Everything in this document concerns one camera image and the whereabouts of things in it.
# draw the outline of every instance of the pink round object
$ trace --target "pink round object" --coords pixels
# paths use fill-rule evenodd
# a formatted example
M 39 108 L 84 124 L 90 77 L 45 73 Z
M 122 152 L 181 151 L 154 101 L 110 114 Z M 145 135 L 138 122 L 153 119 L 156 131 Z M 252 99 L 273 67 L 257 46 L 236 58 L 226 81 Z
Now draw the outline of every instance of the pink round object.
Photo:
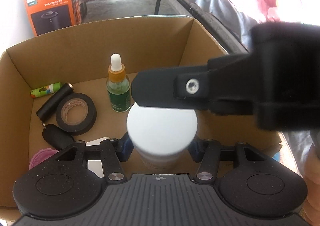
M 30 160 L 29 170 L 34 168 L 36 165 L 39 165 L 44 160 L 52 157 L 58 151 L 55 149 L 41 149 L 38 153 L 36 153 Z

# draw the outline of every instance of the white cap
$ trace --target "white cap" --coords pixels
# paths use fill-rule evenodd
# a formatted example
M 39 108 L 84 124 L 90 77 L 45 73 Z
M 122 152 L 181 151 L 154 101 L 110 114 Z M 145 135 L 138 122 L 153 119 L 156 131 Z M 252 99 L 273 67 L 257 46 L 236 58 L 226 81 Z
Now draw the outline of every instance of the white cap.
M 196 135 L 196 112 L 188 109 L 140 107 L 128 114 L 127 131 L 138 152 L 170 156 L 183 151 Z
M 111 55 L 111 70 L 118 72 L 122 69 L 121 57 L 119 54 L 115 53 Z

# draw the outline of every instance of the green glass bottle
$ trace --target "green glass bottle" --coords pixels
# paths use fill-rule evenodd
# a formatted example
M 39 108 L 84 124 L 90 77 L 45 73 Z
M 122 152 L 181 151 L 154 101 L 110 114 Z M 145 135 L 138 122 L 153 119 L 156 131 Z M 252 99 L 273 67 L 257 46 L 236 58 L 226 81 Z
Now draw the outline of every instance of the green glass bottle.
M 108 69 L 107 90 L 112 108 L 117 112 L 125 112 L 131 106 L 130 80 L 125 73 L 124 65 L 118 54 L 111 56 Z

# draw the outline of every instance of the metal pin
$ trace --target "metal pin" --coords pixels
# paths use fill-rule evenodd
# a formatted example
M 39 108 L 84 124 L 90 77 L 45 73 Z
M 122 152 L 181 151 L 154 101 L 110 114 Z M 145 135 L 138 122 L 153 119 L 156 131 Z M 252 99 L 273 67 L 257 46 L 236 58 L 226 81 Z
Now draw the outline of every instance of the metal pin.
M 108 178 L 112 181 L 119 181 L 124 178 L 124 175 L 121 173 L 111 173 L 108 175 Z
M 199 88 L 199 81 L 197 79 L 190 79 L 186 84 L 186 90 L 189 94 L 195 94 Z
M 212 178 L 212 174 L 208 172 L 201 172 L 197 174 L 197 178 L 199 178 L 200 180 L 210 180 Z

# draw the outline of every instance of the concrete floor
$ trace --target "concrete floor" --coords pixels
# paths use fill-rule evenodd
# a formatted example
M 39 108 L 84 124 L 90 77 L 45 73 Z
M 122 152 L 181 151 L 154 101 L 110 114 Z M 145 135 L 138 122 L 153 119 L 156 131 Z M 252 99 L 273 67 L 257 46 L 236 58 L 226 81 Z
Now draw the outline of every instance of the concrete floor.
M 148 16 L 155 12 L 156 0 L 95 0 L 88 1 L 84 23 L 104 19 Z M 161 0 L 159 15 L 177 15 L 167 0 Z

